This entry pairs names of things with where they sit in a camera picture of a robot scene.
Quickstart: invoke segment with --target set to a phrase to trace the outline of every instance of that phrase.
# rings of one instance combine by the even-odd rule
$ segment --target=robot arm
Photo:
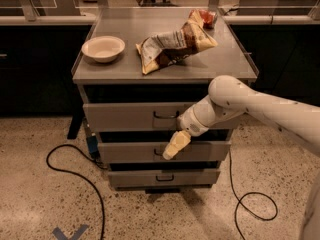
[[[167,145],[163,157],[173,158],[214,124],[248,113],[286,134],[320,157],[320,108],[256,92],[232,76],[213,79],[208,95],[179,116],[181,131]]]

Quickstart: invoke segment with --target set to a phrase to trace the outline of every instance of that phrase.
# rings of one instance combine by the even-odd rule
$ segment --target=crumpled bag
[[[198,10],[200,13],[200,16],[203,20],[203,28],[204,29],[213,29],[216,21],[218,19],[218,14],[213,11],[208,11],[208,10]]]
[[[217,46],[218,43],[204,31],[203,24],[199,10],[193,10],[179,31],[160,33],[136,44],[142,73],[149,74]]]

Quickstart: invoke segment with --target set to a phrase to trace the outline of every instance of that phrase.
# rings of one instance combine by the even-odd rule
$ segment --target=black cabinet
[[[254,89],[320,106],[320,25],[232,25],[259,69]]]
[[[72,115],[71,69],[90,28],[0,26],[0,115]]]

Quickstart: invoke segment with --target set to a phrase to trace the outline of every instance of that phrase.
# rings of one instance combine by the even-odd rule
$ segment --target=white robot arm
[[[181,131],[176,132],[163,156],[174,157],[214,124],[248,113],[296,141],[320,157],[320,108],[256,92],[232,76],[213,79],[208,95],[179,116]],[[300,239],[320,236],[320,174],[311,190]]]

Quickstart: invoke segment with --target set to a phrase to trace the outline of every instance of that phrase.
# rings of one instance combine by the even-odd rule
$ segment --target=counter
[[[82,58],[74,75],[77,84],[201,81],[222,74],[242,80],[254,80],[256,74],[241,51],[235,38],[222,18],[218,18],[215,30],[207,33],[218,46],[190,56],[172,65],[142,75],[141,60],[136,44],[147,37],[166,31],[179,30],[188,19],[192,8],[110,8],[105,9],[93,36],[112,35],[125,41],[122,56],[114,63],[98,64]]]

